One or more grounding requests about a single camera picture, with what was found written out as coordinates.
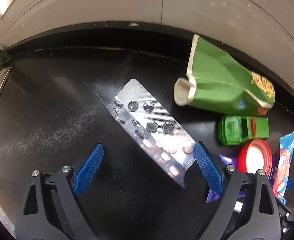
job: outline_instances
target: screw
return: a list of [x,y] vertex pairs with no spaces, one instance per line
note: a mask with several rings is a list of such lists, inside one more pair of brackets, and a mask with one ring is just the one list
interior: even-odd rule
[[63,172],[69,172],[69,171],[70,171],[70,166],[64,166],[64,167],[62,168],[62,171],[63,171]]
[[264,170],[258,170],[258,173],[261,175],[261,176],[264,176],[266,175],[265,171]]
[[32,176],[33,176],[33,177],[37,177],[38,174],[39,174],[39,171],[37,171],[37,170],[32,172]]
[[236,170],[236,167],[233,166],[232,164],[228,164],[228,165],[227,165],[227,170],[228,170],[228,171],[235,171],[235,170]]

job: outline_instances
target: red plastic lid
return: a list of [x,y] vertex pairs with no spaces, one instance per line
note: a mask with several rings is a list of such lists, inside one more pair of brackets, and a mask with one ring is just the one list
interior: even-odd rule
[[261,168],[259,167],[261,165],[259,164],[261,155],[263,157],[263,170],[269,176],[272,168],[272,154],[269,145],[262,139],[254,139],[242,148],[238,157],[238,170],[248,173],[248,170],[253,172],[254,165],[256,165],[257,169]]

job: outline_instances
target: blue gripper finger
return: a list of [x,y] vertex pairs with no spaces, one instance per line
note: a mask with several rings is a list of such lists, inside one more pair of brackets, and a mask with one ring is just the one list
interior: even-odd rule
[[213,163],[210,156],[211,154],[202,142],[197,142],[194,145],[194,158],[196,159],[202,174],[209,184],[209,187],[213,192],[222,195],[225,191],[223,187],[223,175]]
[[84,162],[79,172],[75,176],[75,185],[73,191],[76,196],[86,192],[89,183],[94,177],[102,159],[104,157],[103,145],[98,143],[88,159]]

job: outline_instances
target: toy car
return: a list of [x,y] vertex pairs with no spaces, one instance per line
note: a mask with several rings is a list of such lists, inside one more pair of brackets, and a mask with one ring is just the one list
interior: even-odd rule
[[269,138],[268,119],[225,115],[219,122],[219,139],[223,145],[239,145],[250,139]]

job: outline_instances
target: blister pack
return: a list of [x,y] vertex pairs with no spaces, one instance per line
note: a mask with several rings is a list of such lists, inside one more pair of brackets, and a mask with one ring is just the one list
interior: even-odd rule
[[185,188],[185,172],[195,160],[195,141],[168,111],[136,79],[113,100],[100,99],[135,142]]

